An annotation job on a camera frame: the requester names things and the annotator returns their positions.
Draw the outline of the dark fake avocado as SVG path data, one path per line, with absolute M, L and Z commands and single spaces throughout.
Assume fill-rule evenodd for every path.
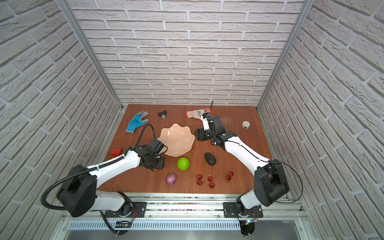
M 214 166 L 217 163 L 217 160 L 214 155 L 211 153 L 205 153 L 206 163 L 210 166 Z

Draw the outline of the purple fake passion fruit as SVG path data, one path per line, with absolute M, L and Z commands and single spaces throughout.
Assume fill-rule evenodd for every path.
M 177 176 L 173 173 L 170 173 L 167 177 L 166 177 L 166 183 L 171 186 L 173 184 L 175 184 L 177 181 Z

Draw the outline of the green bumpy fake fruit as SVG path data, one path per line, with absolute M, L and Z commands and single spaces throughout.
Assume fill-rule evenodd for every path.
M 181 171 L 186 171 L 190 167 L 190 160 L 188 158 L 180 158 L 177 161 L 177 167 Z

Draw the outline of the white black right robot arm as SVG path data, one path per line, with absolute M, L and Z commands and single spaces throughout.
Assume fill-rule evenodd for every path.
M 247 146 L 235 133 L 226 131 L 219 116 L 203 114 L 203 127 L 195 131 L 198 141 L 211 141 L 243 163 L 254 176 L 254 188 L 237 198 L 239 211 L 268 207 L 290 191 L 283 163 L 271 161 Z

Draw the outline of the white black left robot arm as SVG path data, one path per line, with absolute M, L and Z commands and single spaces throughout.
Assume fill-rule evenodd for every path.
M 115 193 L 99 191 L 98 188 L 114 177 L 137 167 L 161 170 L 165 165 L 163 154 L 168 147 L 157 139 L 149 145 L 128 148 L 109 161 L 87 168 L 82 165 L 71 169 L 69 179 L 64 181 L 57 192 L 57 199 L 72 217 L 87 212 L 111 211 L 120 217 L 132 211 L 132 201 L 121 191 Z

